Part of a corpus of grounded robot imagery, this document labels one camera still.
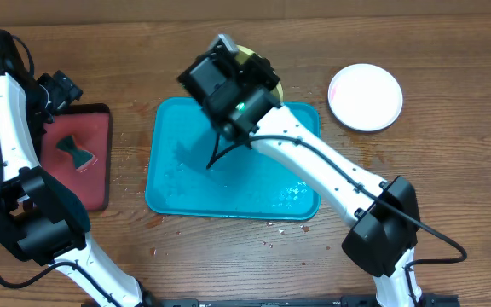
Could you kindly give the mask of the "white plate with red stain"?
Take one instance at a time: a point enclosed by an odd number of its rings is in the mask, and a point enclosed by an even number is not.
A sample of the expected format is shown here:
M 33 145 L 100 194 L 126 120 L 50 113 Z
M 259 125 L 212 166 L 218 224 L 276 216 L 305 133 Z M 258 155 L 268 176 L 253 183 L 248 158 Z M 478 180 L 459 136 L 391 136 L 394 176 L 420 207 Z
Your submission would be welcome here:
M 396 78 L 381 67 L 359 63 L 338 71 L 327 90 L 328 105 L 344 126 L 375 132 L 399 117 L 404 95 Z

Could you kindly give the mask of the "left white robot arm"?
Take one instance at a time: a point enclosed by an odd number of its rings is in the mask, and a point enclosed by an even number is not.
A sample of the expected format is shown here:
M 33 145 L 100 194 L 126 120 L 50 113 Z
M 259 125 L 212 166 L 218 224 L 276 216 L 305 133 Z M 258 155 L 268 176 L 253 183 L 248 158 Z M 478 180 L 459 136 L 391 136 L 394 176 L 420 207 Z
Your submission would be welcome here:
M 43 126 L 83 91 L 61 71 L 35 78 L 21 43 L 0 29 L 0 285 L 28 287 L 58 270 L 100 306 L 157 305 L 96 243 L 79 198 L 42 168 Z

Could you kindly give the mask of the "green and pink sponge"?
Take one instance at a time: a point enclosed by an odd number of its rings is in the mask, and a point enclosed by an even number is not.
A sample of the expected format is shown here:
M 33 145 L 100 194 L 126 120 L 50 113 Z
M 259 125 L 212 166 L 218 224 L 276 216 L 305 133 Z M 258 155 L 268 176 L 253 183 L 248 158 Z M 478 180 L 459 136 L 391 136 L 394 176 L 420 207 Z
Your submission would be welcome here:
M 95 155 L 77 144 L 73 135 L 60 139 L 56 143 L 56 148 L 72 158 L 73 166 L 77 172 L 85 171 L 97 161 Z

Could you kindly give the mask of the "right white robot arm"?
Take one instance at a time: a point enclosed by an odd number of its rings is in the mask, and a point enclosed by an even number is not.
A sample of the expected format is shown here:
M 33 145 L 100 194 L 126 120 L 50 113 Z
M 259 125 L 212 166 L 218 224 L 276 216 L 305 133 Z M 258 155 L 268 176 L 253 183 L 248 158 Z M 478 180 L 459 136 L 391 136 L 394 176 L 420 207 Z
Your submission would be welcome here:
M 405 200 L 409 184 L 363 170 L 311 133 L 283 102 L 268 59 L 222 40 L 178 77 L 211 125 L 234 146 L 278 161 L 324 198 L 350 227 L 342 248 L 375 282 L 381 306 L 418 306 L 411 271 L 418 207 Z

